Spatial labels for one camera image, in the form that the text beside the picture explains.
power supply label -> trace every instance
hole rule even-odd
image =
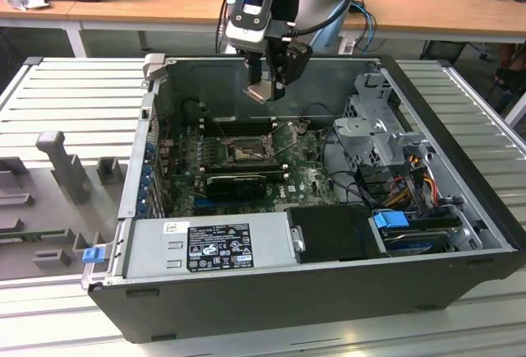
[[[190,272],[254,267],[248,224],[190,227],[187,246]]]

blue latch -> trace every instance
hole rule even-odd
[[[82,255],[82,262],[85,264],[101,264],[104,262],[106,248],[87,248]]]
[[[378,228],[409,227],[408,219],[402,211],[381,211],[372,218]]]

table leg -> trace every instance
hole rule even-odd
[[[141,44],[141,50],[147,51],[150,49],[150,46],[148,46],[148,39],[146,38],[146,32],[143,30],[139,30],[137,32],[139,34],[139,43]]]
[[[519,102],[513,107],[513,109],[508,113],[504,121],[514,127],[521,120],[521,118],[526,114],[526,94],[520,97]]]
[[[67,33],[67,38],[69,39],[69,43],[72,46],[75,57],[90,57],[90,50],[86,46],[84,46],[84,42],[82,42],[81,30],[79,30],[76,27],[67,27],[65,28],[65,31]]]

cable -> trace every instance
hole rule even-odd
[[[332,174],[329,174],[329,172],[327,171],[327,168],[325,167],[325,148],[327,147],[327,142],[329,140],[329,136],[332,132],[335,132],[335,127],[331,127],[329,129],[329,131],[327,132],[327,134],[325,135],[325,140],[323,141],[323,145],[322,145],[322,148],[321,148],[321,155],[320,155],[320,162],[321,162],[321,168],[323,169],[324,173],[329,177],[329,179],[335,184],[337,185],[338,187],[342,188],[343,190],[345,191],[349,191],[350,193],[356,195],[357,197],[359,197],[360,199],[362,199],[362,195],[360,195],[358,192],[355,192],[354,190],[350,189],[350,188],[347,188],[344,184],[338,182],[337,180],[334,180],[332,178],[331,175],[335,175],[335,174],[338,174],[338,173],[341,173],[341,172],[345,172],[345,171],[342,171],[342,170],[339,170],[337,172],[334,172]],[[342,148],[344,149],[344,152],[347,154],[347,157],[349,157],[348,155],[348,152],[347,150],[345,150],[345,147],[343,145],[341,145]]]
[[[215,53],[219,54],[221,50],[221,43],[219,42],[219,31],[221,30],[221,25],[227,20],[227,0],[221,2],[221,8],[219,9],[219,19],[217,21],[217,26],[215,27]]]
[[[305,113],[312,107],[312,106],[320,106],[323,108],[328,114],[330,114],[332,117],[337,118],[336,114],[334,114],[325,104],[322,104],[321,102],[312,102],[311,104],[308,104],[305,106],[302,110],[302,112],[299,114],[299,118],[303,119],[305,117]]]
[[[357,5],[356,3],[353,3],[353,6],[356,7],[360,12],[362,12],[362,14],[363,14],[363,16],[365,18],[365,27],[363,29],[363,32],[358,37],[358,40],[356,41],[354,46],[356,48],[360,49],[358,47],[358,45],[360,44],[360,42],[365,37],[365,33],[367,31],[369,31],[369,37],[368,37],[368,40],[367,40],[367,45],[362,50],[362,54],[364,54],[368,50],[368,47],[371,45],[371,42],[374,39],[374,36],[376,34],[377,24],[376,24],[376,17],[374,17],[374,15],[367,10],[367,6],[365,4],[365,0],[362,0],[362,5],[363,5],[363,7],[360,7],[360,5]]]
[[[200,192],[189,192],[190,195],[197,195],[199,197],[203,197],[205,199],[208,199],[208,197],[205,194],[201,194]]]
[[[367,51],[369,51],[369,53],[374,53],[375,51],[378,51],[379,49],[381,49],[381,47],[385,44],[385,42],[387,41],[387,38],[384,38],[382,39],[381,43],[378,45],[378,47],[376,47],[375,49],[369,49]]]
[[[357,5],[356,3],[353,3],[353,6],[356,7],[360,12],[362,12],[364,17],[366,18],[366,24],[369,26],[369,37],[367,39],[367,45],[365,46],[365,48],[362,51],[362,54],[365,54],[365,52],[367,51],[367,48],[371,44],[372,35],[373,35],[373,28],[372,28],[373,23],[372,23],[371,16],[369,15],[368,12],[366,12],[366,10],[363,7]]]
[[[351,0],[344,0],[342,3],[339,4],[338,10],[334,12],[327,20],[321,22],[320,24],[316,24],[310,28],[306,28],[303,30],[291,30],[291,37],[310,35],[317,32],[318,30],[322,30],[326,26],[329,26],[330,24],[338,20],[345,12],[347,12],[350,3]]]

metal frame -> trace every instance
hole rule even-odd
[[[474,92],[466,86],[470,94]],[[487,115],[500,119],[491,109]],[[51,352],[57,357],[72,353],[170,357],[524,354],[526,271],[486,282],[439,312],[147,345],[127,342],[79,282],[79,276],[0,282],[0,352]]]
[[[348,57],[321,58],[348,60]],[[476,210],[501,246],[469,252],[392,257],[389,260],[252,268],[249,273],[243,274],[215,272],[126,278],[123,269],[127,266],[133,243],[132,220],[120,232],[120,235],[128,232],[128,238],[119,236],[120,250],[115,250],[113,262],[113,266],[118,265],[117,270],[110,268],[111,273],[105,280],[92,283],[88,289],[90,297],[118,324],[126,339],[140,343],[165,341],[175,337],[184,339],[265,330],[272,326],[291,327],[369,318],[414,309],[442,309],[475,285],[506,277],[526,262],[526,233],[434,114],[422,94],[393,58],[371,58],[371,61],[377,63],[400,99],[422,125],[422,130],[432,136],[430,140],[433,146],[440,147],[437,150],[447,158],[451,174],[462,181],[466,196],[477,205]],[[153,227],[162,225],[164,220],[146,221],[149,227]],[[320,271],[323,271],[322,282],[319,281]],[[397,278],[397,282],[392,282],[392,276]],[[396,295],[395,299],[375,298],[379,290],[388,286],[387,281],[391,286],[390,291]],[[356,282],[359,282],[360,287],[351,286]],[[222,303],[219,304],[221,306],[206,305],[208,324],[203,329],[199,320],[194,318],[195,307],[199,306],[201,295],[212,289],[214,298]],[[228,298],[228,295],[239,289],[251,292],[237,294],[236,299]],[[295,289],[310,291],[293,300],[287,298],[290,290]],[[313,298],[333,303],[324,304],[321,311]],[[238,305],[245,307],[248,312],[243,315],[242,327],[237,320],[241,317],[239,314],[232,314],[229,322],[221,321],[220,314],[225,309],[235,312]],[[301,308],[304,306],[310,306],[311,311],[306,312]]]
[[[87,58],[90,51],[82,40],[83,30],[135,30],[135,31],[161,31],[161,32],[187,32],[187,33],[212,33],[215,32],[215,24],[193,24],[193,23],[160,23],[140,21],[82,21],[82,20],[43,20],[31,18],[0,18],[0,26],[19,28],[49,28],[65,30],[75,57]],[[362,30],[343,29],[340,36],[345,42],[356,40]],[[378,30],[375,37],[379,39],[415,39],[415,40],[450,40],[458,42],[488,42],[488,43],[523,43],[523,36],[501,36],[488,34],[437,34],[423,31],[411,30]],[[145,40],[141,41],[141,48],[148,47]]]

